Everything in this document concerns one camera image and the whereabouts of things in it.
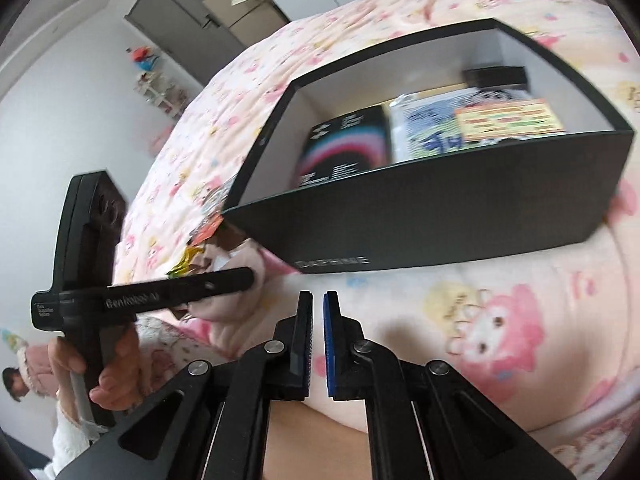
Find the person's left hand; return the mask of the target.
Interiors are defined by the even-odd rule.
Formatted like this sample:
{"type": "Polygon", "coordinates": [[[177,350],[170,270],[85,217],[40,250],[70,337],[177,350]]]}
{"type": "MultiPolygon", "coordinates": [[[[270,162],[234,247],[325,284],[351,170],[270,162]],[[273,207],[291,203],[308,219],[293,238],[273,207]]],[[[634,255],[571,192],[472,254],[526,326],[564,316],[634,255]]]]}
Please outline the person's left hand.
{"type": "MultiPolygon", "coordinates": [[[[48,356],[58,381],[58,404],[61,411],[79,422],[70,373],[82,375],[86,363],[74,346],[63,337],[49,341],[48,356]]],[[[136,329],[130,325],[115,344],[113,359],[104,367],[98,384],[89,391],[89,398],[101,408],[122,412],[133,408],[142,400],[139,388],[141,352],[136,329]]]]}

